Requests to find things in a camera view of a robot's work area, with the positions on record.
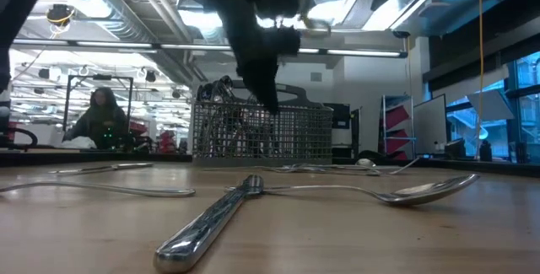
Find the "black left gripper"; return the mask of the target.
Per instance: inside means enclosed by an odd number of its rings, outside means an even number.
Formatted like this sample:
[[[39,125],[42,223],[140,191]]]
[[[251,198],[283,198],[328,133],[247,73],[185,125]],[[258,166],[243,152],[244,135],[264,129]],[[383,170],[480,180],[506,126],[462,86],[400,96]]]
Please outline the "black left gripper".
[[[237,74],[257,101],[272,115],[278,113],[278,58],[295,56],[300,32],[293,26],[259,25],[257,16],[292,18],[299,0],[208,0],[222,21],[237,62]]]

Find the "grey mesh silverware basket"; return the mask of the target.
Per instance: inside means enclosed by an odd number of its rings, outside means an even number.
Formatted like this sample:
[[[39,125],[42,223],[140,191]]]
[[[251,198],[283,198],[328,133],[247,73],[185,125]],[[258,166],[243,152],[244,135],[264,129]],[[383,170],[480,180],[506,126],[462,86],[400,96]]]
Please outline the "grey mesh silverware basket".
[[[233,80],[234,100],[223,100],[213,82],[209,101],[193,102],[193,163],[207,167],[330,164],[332,109],[307,99],[303,88],[280,84],[290,99],[270,114]]]

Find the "black cabinet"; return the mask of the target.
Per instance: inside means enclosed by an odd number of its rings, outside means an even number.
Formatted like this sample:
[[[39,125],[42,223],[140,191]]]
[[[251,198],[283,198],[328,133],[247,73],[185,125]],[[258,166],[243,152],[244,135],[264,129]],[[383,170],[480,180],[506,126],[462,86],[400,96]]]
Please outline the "black cabinet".
[[[332,108],[332,156],[334,158],[351,158],[350,106],[346,104],[332,104]]]

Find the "shelf rack with red bins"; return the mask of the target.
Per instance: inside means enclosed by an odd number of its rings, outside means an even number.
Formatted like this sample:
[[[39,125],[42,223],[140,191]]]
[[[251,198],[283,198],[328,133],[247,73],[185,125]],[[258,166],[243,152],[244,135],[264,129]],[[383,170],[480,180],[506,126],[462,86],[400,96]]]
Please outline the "shelf rack with red bins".
[[[390,160],[411,160],[415,156],[413,98],[383,95],[379,118],[378,153]]]

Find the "whiteboard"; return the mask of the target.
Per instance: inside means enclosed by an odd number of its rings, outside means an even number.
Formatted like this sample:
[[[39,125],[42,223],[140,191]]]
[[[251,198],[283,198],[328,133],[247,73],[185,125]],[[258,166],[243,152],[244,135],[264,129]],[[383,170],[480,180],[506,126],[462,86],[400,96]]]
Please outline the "whiteboard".
[[[413,131],[417,155],[444,152],[447,142],[444,94],[413,107]]]

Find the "long ceiling light fixture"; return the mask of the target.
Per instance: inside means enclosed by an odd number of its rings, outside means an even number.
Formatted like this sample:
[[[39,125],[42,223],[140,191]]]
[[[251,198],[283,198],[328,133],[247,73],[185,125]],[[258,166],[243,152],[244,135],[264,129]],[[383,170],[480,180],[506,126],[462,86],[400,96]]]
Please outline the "long ceiling light fixture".
[[[207,44],[161,44],[161,43],[135,43],[135,42],[111,42],[111,41],[91,41],[91,40],[48,40],[48,39],[14,39],[12,47],[53,47],[53,48],[94,48],[113,49],[128,51],[157,51],[157,50],[177,50],[177,51],[232,51],[227,45],[207,45]],[[328,48],[300,48],[298,51],[302,55],[318,56],[359,56],[359,57],[387,57],[405,58],[408,53],[405,51],[372,51],[363,49],[328,49]]]

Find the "person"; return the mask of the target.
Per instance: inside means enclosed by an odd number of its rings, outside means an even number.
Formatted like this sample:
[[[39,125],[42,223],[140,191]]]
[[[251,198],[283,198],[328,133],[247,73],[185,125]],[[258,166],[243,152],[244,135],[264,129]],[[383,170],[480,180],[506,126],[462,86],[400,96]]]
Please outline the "person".
[[[99,87],[91,94],[89,108],[63,140],[87,137],[97,149],[110,149],[127,135],[127,127],[127,116],[117,104],[113,91],[108,87]]]

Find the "white bag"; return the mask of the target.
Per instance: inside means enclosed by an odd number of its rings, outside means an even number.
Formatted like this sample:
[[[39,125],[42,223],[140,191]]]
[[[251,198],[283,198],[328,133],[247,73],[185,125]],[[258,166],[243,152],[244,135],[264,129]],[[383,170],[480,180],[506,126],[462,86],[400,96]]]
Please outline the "white bag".
[[[96,149],[97,146],[89,137],[75,137],[74,139],[62,142],[61,148]]]

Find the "black bottle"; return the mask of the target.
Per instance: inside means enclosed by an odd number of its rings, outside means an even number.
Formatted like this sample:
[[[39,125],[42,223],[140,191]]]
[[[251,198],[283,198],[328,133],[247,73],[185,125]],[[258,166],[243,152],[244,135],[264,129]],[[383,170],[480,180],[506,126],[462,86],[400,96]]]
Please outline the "black bottle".
[[[479,159],[482,162],[492,162],[493,161],[493,154],[492,154],[492,148],[491,144],[487,140],[482,140],[482,143],[479,147]]]

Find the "black yellow ceiling reel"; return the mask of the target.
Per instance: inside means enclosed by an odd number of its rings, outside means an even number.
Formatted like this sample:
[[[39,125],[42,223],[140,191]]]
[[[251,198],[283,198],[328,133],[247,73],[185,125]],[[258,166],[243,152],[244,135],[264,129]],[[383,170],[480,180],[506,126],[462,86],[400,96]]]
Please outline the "black yellow ceiling reel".
[[[46,20],[55,26],[65,27],[74,14],[75,10],[66,4],[53,4],[46,12]]]

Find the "black metal frame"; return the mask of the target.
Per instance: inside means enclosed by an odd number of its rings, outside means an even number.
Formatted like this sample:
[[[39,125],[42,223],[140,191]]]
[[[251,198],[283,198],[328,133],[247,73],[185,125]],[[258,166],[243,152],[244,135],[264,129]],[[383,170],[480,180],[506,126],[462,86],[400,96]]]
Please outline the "black metal frame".
[[[127,119],[128,119],[128,127],[127,127],[127,135],[124,136],[124,137],[121,137],[119,140],[118,140],[118,143],[117,145],[113,146],[112,148],[110,149],[97,149],[97,150],[112,150],[112,149],[118,149],[118,148],[121,148],[123,145],[125,145],[125,141],[129,138],[129,134],[130,134],[130,123],[131,123],[131,118],[132,118],[132,97],[133,97],[133,91],[134,91],[134,79],[133,77],[118,77],[118,76],[112,76],[112,75],[106,75],[106,74],[96,74],[94,76],[91,77],[93,80],[100,80],[100,81],[112,81],[112,80],[118,80],[120,82],[122,81],[128,81],[128,86],[127,86],[127,108],[124,110],[120,104],[119,104],[119,101],[118,101],[118,98],[116,96],[116,93],[115,93],[115,90],[110,87],[110,86],[98,86],[98,87],[95,87],[93,88],[93,90],[91,91],[90,95],[89,95],[89,105],[90,105],[90,97],[91,97],[91,94],[99,87],[108,87],[110,88],[115,97],[116,97],[116,102],[117,104],[123,109],[124,113],[126,114],[127,116]],[[67,92],[66,92],[66,99],[65,99],[65,107],[64,107],[64,110],[65,110],[65,113],[64,113],[64,117],[63,117],[63,125],[62,125],[62,129],[66,132],[67,132],[76,124],[77,121],[75,121],[75,124],[70,127],[68,129],[68,110],[69,110],[69,106],[70,106],[70,101],[71,101],[71,93],[72,91],[75,89],[75,86],[72,85],[72,81],[75,79],[75,76],[69,76],[68,77],[68,82],[67,82]]]

